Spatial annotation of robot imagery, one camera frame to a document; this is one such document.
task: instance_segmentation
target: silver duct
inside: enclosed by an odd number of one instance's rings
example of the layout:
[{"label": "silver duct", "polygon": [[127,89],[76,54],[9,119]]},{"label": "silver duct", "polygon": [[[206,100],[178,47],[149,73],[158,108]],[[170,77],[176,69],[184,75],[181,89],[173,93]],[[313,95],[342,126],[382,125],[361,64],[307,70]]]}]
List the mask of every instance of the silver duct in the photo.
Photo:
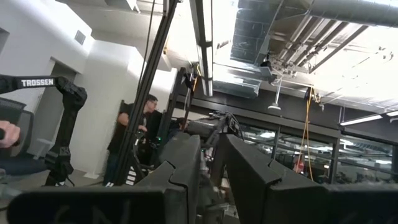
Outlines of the silver duct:
[{"label": "silver duct", "polygon": [[368,26],[398,27],[395,0],[302,0],[311,16]]}]

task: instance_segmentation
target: ceiling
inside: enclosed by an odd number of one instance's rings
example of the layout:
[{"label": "ceiling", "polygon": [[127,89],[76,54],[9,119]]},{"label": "ceiling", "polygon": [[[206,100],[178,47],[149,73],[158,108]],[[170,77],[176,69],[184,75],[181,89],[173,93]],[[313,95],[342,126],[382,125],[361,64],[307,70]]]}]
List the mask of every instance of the ceiling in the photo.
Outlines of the ceiling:
[{"label": "ceiling", "polygon": [[[144,49],[152,7],[150,0],[137,2],[141,10],[140,14],[136,11],[114,9],[107,6],[104,0],[63,1],[67,2],[93,29],[95,39]],[[221,3],[213,6],[213,38],[214,41],[232,40],[231,46],[225,47],[227,49],[224,50],[226,57],[235,60],[243,58],[247,60],[240,60],[241,62],[254,63],[258,55],[263,54],[264,57],[268,53],[269,46],[272,62],[284,62],[284,59],[278,56],[305,18],[304,15],[300,15],[305,11],[300,7],[298,1],[285,0],[278,13],[276,13],[276,9],[278,9],[280,0],[224,0],[217,2]],[[150,44],[153,42],[160,24],[162,1],[156,0],[154,11]],[[314,22],[315,18],[312,18],[297,40],[303,37]],[[329,19],[324,19],[303,45],[298,45],[297,42],[293,43],[291,49],[298,50],[292,61],[313,43],[328,22],[330,22]],[[313,85],[317,93],[322,96],[322,103],[332,103],[377,113],[384,110],[398,110],[398,91],[395,91],[397,80],[395,72],[398,71],[398,63],[395,62],[396,57],[391,57],[397,48],[393,37],[398,34],[398,29],[369,27],[315,72],[311,74],[302,72],[308,71],[308,68],[324,59],[359,27],[361,27],[359,24],[348,24],[303,68],[289,67],[291,71],[301,72],[289,75],[278,69],[276,74],[279,77],[283,75],[283,80]],[[271,39],[269,43],[264,41],[267,33]],[[198,60],[189,1],[178,4],[166,49],[167,59],[173,67],[189,67],[190,62]],[[286,82],[282,86],[284,87],[281,89],[282,93],[299,97],[304,95],[303,90],[306,89],[305,86]],[[261,88],[272,91],[276,89],[267,82],[263,82]]]}]

